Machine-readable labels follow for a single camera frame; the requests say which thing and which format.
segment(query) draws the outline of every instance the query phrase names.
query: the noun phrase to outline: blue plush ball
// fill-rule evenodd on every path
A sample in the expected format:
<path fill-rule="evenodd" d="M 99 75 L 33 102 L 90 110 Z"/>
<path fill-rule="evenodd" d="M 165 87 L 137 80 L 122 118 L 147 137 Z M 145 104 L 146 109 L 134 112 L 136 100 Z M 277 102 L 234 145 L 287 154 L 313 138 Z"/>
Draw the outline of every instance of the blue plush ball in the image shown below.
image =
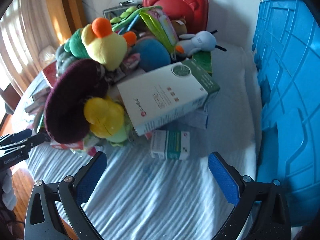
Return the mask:
<path fill-rule="evenodd" d="M 151 38 L 138 41 L 130 51 L 130 54 L 134 53 L 140 54 L 141 60 L 139 67 L 146 72 L 167 66 L 171 63 L 169 52 L 156 39 Z"/>

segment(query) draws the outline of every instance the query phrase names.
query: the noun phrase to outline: white glove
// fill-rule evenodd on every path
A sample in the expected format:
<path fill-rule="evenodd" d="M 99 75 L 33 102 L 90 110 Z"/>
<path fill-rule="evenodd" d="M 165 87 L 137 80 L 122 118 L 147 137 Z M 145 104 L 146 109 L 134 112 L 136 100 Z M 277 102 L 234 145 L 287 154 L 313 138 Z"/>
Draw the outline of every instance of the white glove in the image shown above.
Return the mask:
<path fill-rule="evenodd" d="M 14 194 L 12 187 L 12 172 L 10 169 L 0 174 L 0 185 L 2 185 L 2 201 L 7 209 L 13 210 L 17 204 L 17 197 Z"/>

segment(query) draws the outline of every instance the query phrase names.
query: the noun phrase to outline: yellow toy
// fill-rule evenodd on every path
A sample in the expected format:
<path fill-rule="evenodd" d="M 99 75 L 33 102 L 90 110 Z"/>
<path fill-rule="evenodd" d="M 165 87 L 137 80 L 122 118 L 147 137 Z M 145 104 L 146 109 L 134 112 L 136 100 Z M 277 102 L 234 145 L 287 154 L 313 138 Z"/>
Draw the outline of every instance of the yellow toy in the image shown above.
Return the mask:
<path fill-rule="evenodd" d="M 123 61 L 128 47 L 137 41 L 137 36 L 134 32 L 122 36 L 114 33 L 110 21 L 99 17 L 84 27 L 81 40 L 92 59 L 114 71 Z"/>
<path fill-rule="evenodd" d="M 123 107 L 110 97 L 90 98 L 84 105 L 84 117 L 90 123 L 91 132 L 108 141 L 119 144 L 128 139 L 132 129 L 129 117 Z"/>

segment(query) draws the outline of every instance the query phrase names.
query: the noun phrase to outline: brown teddy bear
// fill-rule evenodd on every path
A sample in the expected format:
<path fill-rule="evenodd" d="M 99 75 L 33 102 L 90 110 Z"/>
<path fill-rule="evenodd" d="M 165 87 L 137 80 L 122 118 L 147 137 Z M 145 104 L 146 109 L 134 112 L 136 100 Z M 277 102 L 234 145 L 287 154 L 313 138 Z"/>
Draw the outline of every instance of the brown teddy bear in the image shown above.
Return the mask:
<path fill-rule="evenodd" d="M 186 27 L 187 22 L 185 19 L 182 18 L 179 20 L 172 20 L 171 23 L 178 37 L 182 34 L 187 33 L 187 27 Z"/>

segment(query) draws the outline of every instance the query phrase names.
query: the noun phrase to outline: suitcase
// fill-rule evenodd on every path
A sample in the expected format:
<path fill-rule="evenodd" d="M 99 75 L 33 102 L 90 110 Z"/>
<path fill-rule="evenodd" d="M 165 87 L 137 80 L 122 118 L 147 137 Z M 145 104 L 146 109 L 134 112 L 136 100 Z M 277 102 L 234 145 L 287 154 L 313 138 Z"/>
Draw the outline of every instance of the suitcase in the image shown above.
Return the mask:
<path fill-rule="evenodd" d="M 160 5 L 171 20 L 184 18 L 188 33 L 204 31 L 208 23 L 208 0 L 143 0 L 143 6 Z"/>

